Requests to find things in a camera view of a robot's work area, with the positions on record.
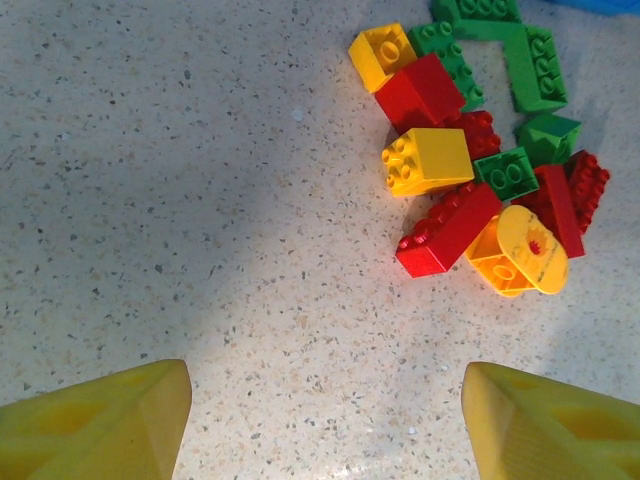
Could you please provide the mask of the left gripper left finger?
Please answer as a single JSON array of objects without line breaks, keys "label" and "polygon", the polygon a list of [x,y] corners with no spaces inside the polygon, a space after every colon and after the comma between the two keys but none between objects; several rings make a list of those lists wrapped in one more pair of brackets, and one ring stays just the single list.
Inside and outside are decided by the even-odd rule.
[{"label": "left gripper left finger", "polygon": [[4,479],[169,479],[192,402],[186,363],[161,360],[1,409]]}]

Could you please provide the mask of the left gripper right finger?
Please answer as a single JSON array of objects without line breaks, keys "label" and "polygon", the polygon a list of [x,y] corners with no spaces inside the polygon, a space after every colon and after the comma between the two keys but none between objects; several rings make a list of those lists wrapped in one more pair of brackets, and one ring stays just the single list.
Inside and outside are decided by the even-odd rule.
[{"label": "left gripper right finger", "polygon": [[462,411],[482,479],[636,479],[639,407],[506,366],[472,362]]}]

